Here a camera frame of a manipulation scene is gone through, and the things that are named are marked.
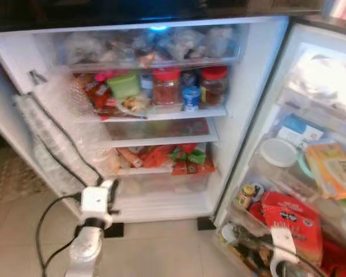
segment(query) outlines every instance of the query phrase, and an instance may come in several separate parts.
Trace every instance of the blue light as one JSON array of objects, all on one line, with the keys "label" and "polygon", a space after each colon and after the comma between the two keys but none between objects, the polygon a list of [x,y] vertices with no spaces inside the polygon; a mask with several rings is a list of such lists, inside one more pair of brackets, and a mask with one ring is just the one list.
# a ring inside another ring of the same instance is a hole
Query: blue light
[{"label": "blue light", "polygon": [[162,31],[162,30],[165,30],[167,29],[168,27],[167,26],[155,26],[155,27],[150,27],[151,30],[154,30],[154,31]]}]

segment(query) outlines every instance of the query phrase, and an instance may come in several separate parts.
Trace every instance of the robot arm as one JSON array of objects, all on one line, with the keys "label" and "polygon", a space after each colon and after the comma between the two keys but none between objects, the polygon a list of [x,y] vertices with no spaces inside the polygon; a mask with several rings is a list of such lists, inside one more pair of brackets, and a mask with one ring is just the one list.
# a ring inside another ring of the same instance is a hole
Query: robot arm
[{"label": "robot arm", "polygon": [[82,191],[81,231],[70,246],[70,262],[65,277],[97,276],[104,230],[112,225],[115,193],[119,180],[109,179],[98,187]]}]

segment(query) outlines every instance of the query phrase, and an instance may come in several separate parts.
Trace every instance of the packaged food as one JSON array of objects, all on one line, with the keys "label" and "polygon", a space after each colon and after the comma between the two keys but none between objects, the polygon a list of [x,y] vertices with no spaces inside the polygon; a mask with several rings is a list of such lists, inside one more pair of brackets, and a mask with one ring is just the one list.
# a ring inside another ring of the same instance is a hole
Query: packaged food
[{"label": "packaged food", "polygon": [[143,161],[135,154],[131,153],[128,148],[117,148],[118,152],[128,160],[134,167],[139,168],[142,166]]},{"label": "packaged food", "polygon": [[303,151],[308,146],[309,141],[319,140],[323,134],[322,128],[316,124],[291,114],[283,120],[277,137]]},{"label": "packaged food", "polygon": [[247,209],[250,206],[254,193],[255,187],[252,184],[245,184],[238,192],[234,203],[241,206],[243,209]]},{"label": "packaged food", "polygon": [[185,104],[185,111],[197,111],[200,101],[201,91],[199,88],[190,87],[185,88],[182,92],[183,102]]},{"label": "packaged food", "polygon": [[177,160],[172,175],[206,174],[214,171],[215,166],[212,160],[206,157],[204,164],[193,163],[189,160]]},{"label": "packaged food", "polygon": [[322,231],[317,218],[305,217],[294,210],[280,206],[262,208],[269,227],[284,226],[290,229],[296,250],[312,263],[319,265],[322,260]]},{"label": "packaged food", "polygon": [[134,72],[107,79],[106,83],[112,89],[113,96],[117,99],[136,96],[140,93],[137,75]]},{"label": "packaged food", "polygon": [[338,143],[310,145],[306,159],[326,198],[346,199],[346,153]]},{"label": "packaged food", "polygon": [[223,104],[227,91],[226,66],[213,66],[201,70],[201,102],[204,106],[218,106]]},{"label": "packaged food", "polygon": [[165,163],[169,157],[168,154],[174,149],[174,145],[160,145],[155,147],[144,159],[144,167],[159,167]]},{"label": "packaged food", "polygon": [[153,70],[153,102],[156,105],[181,103],[179,92],[179,68]]},{"label": "packaged food", "polygon": [[206,159],[206,143],[199,143],[188,155],[188,160],[193,163],[204,164]]}]

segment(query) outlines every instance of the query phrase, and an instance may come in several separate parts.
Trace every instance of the white lid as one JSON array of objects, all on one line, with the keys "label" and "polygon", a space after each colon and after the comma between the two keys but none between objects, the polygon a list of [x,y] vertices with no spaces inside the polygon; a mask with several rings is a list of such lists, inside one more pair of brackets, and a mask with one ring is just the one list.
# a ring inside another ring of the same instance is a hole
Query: white lid
[{"label": "white lid", "polygon": [[221,229],[221,235],[229,243],[237,241],[235,233],[233,232],[233,226],[229,223],[223,226],[223,228]]},{"label": "white lid", "polygon": [[260,154],[268,163],[290,167],[296,162],[297,150],[280,138],[270,138],[260,145]]}]

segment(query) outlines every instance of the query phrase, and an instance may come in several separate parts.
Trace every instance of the green container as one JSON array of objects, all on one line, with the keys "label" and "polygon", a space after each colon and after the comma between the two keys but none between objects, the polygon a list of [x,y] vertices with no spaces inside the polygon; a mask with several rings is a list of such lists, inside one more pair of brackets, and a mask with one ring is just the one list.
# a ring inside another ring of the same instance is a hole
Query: green container
[{"label": "green container", "polygon": [[140,93],[137,74],[135,72],[108,79],[106,80],[106,83],[113,91],[114,97],[117,99],[136,96]]}]

